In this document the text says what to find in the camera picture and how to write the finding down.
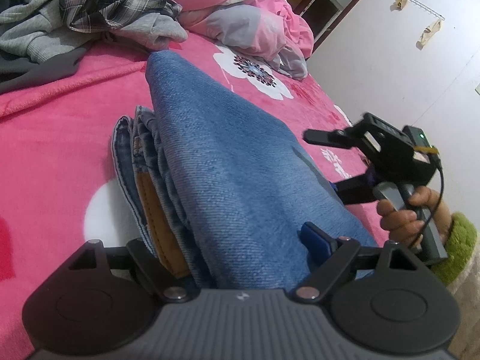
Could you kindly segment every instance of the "brown leather patch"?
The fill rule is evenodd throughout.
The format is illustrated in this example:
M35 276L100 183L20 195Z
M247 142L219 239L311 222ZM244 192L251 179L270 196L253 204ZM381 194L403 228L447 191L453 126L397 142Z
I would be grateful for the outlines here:
M137 185L147 225L160 262L177 279L190 275L187 262L167 222L150 174L148 172L138 173Z

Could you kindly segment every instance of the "sleeve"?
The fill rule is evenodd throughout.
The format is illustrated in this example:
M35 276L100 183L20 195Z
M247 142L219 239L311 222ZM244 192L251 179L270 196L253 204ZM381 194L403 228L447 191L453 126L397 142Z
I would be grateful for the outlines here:
M452 234L445 245L448 259L431 271L460 306L460 327L449 350L460 360L480 359L480 242L472 223L453 214Z

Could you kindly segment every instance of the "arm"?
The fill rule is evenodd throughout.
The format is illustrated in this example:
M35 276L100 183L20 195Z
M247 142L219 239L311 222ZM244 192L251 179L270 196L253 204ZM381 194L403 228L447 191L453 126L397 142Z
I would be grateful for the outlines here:
M420 187L410 198L415 206L438 202L439 195L427 187ZM410 245L423 226L413 211L395 211L388 200L377 206L382 216L381 226L390 232L390 239ZM480 359L480 238L471 222L463 214L450 215L448 206L441 202L433 217L448 259L435 265L431 271L447 286L460 306L461 323L449 350L460 360Z

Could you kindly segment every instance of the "gray ribbed surface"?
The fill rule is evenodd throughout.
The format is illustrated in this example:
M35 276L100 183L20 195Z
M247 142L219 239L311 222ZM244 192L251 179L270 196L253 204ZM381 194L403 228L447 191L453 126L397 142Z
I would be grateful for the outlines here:
M32 360L75 357L39 352ZM165 306L139 339L83 360L380 360L342 337L322 310L288 300L282 290L203 290L194 301ZM452 360L438 353L409 357Z

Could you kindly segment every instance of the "denim fabric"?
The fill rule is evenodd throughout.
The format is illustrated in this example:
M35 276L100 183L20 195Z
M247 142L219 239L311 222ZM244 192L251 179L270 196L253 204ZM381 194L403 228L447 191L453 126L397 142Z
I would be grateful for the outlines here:
M112 136L112 157L115 173L120 189L131 209L135 222L140 230L140 235L147 249L157 256L155 248L147 229L147 220L143 211L142 202L138 195L135 183L134 168L131 157L131 131L133 121L128 116L123 116L115 125Z
M376 246L283 122L174 52L146 77L154 115L133 129L197 285L291 289L309 274L306 221Z

